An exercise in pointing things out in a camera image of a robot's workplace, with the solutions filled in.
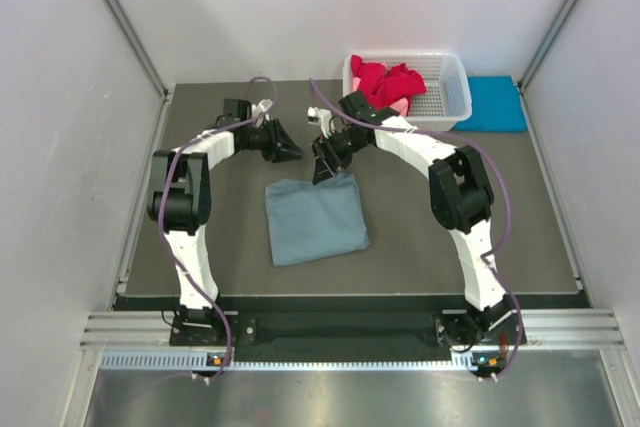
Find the grey-blue t-shirt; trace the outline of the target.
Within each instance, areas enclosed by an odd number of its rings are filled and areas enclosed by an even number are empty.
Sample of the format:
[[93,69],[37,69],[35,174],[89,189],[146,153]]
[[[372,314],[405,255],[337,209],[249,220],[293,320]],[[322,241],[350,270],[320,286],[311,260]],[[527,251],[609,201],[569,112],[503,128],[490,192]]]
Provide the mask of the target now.
[[355,176],[314,184],[282,179],[265,189],[272,262],[292,266],[368,248]]

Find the red t-shirt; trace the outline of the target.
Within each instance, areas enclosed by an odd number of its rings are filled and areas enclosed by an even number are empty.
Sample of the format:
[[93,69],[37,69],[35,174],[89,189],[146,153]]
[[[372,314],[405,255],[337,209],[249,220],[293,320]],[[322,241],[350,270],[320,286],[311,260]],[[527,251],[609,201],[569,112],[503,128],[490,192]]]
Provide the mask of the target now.
[[368,62],[352,55],[349,67],[351,91],[360,91],[376,110],[391,108],[399,115],[407,116],[414,98],[428,92],[420,73],[405,63],[388,67],[385,63]]

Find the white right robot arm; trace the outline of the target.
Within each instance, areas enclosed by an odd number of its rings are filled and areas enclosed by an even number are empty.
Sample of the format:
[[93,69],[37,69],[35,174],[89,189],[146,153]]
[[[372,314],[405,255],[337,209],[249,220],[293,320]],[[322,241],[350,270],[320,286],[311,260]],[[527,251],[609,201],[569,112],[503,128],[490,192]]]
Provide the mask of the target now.
[[465,282],[469,336],[481,343],[492,341],[502,332],[513,302],[495,276],[494,193],[480,152],[422,134],[394,109],[371,107],[360,92],[343,97],[339,104],[339,109],[307,110],[308,123],[321,130],[311,142],[316,159],[313,182],[342,173],[354,155],[369,146],[398,157],[423,175],[431,212],[456,247]]

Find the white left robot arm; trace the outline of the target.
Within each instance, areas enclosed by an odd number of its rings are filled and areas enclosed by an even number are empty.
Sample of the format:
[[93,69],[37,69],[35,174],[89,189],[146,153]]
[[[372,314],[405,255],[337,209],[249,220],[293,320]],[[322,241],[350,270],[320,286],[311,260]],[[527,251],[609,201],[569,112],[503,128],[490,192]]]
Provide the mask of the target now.
[[206,246],[212,210],[210,171],[243,151],[258,152],[271,163],[302,158],[302,149],[271,116],[273,107],[271,99],[256,104],[226,99],[213,126],[181,147],[152,155],[147,214],[156,223],[178,276],[174,327],[191,327],[205,343],[220,341],[227,329],[216,304],[219,287]]

